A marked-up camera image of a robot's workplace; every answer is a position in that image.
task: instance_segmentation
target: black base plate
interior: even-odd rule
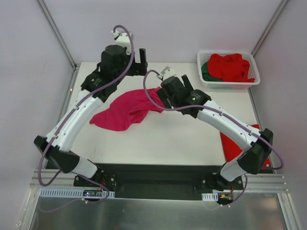
[[[139,164],[96,164],[108,175],[115,177],[116,198],[201,200],[202,193],[212,193],[203,179],[216,173],[221,165],[139,165]],[[242,190],[241,177],[234,180],[234,189]],[[91,186],[83,180],[75,180],[74,186]]]

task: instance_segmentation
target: white wall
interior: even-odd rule
[[[0,229],[15,229],[71,67],[34,0],[0,1]]]
[[[122,24],[151,62],[196,62],[201,49],[251,52],[281,0],[46,0],[77,63],[97,61]]]
[[[261,124],[274,132],[303,229],[307,229],[307,1],[292,0],[256,56],[252,88]]]

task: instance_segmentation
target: cable connector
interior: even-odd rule
[[[121,47],[126,48],[126,54],[130,55],[131,54],[131,43],[130,43],[130,39],[128,37],[128,34],[126,32],[118,32],[117,30],[115,31],[111,31],[114,40],[115,40],[115,44]],[[133,34],[132,32],[129,32],[129,35],[131,37],[131,39],[133,39]]]
[[[166,66],[161,71],[161,74],[157,75],[157,78],[164,81],[165,79],[170,78],[172,76],[177,77],[176,72],[172,68],[170,68],[169,66]]]

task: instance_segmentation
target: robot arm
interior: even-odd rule
[[[94,115],[97,108],[105,105],[108,97],[116,91],[120,80],[102,91],[84,98],[116,79],[127,67],[131,58],[131,43],[126,33],[112,32],[116,45],[107,46],[101,54],[101,62],[93,73],[88,75],[81,85],[81,90],[72,107],[60,122],[45,137],[37,136],[34,144],[43,153],[49,143],[46,158],[64,173],[74,172],[100,183],[102,171],[91,161],[71,151],[72,144],[86,122]],[[140,63],[133,58],[127,75],[145,75],[147,72],[146,52],[140,49]]]
[[[237,158],[225,163],[217,174],[208,176],[206,184],[213,189],[223,191],[230,182],[239,176],[246,173],[258,174],[271,149],[256,136],[258,135],[272,144],[273,133],[268,129],[261,132],[259,129],[238,120],[220,107],[209,95],[200,90],[194,90],[186,75],[182,76],[183,84],[173,73],[172,69],[168,71],[164,69],[162,75],[158,76],[163,81],[157,94],[164,106],[170,109],[200,105],[199,107],[182,109],[180,112],[215,127],[243,150]]]

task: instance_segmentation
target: green cloth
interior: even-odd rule
[[[201,67],[201,73],[202,73],[202,78],[205,81],[223,81],[222,79],[215,78],[209,74],[208,61],[204,63],[203,66]]]

